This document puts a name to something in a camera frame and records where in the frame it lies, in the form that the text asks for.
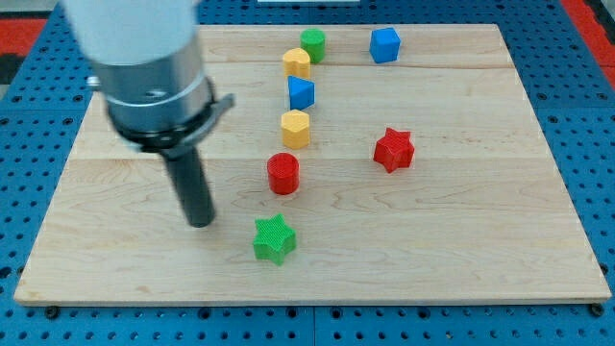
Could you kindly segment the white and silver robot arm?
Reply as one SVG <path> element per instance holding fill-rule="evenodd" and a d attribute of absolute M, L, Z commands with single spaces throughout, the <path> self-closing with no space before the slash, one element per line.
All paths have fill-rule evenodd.
<path fill-rule="evenodd" d="M 234 96 L 206 72 L 192 0 L 61 0 L 114 129 L 143 152 L 196 146 Z"/>

